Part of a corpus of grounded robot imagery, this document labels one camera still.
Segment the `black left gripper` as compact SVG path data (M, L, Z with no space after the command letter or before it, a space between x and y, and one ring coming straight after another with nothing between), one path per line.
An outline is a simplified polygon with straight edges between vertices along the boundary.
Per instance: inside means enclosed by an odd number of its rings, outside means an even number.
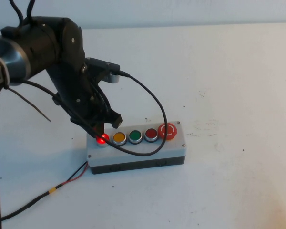
M102 137L104 123L111 124L113 128L120 126L122 116L111 109L107 97L93 82L86 64L74 69L62 62L47 68L47 73L64 104L93 123L94 138Z

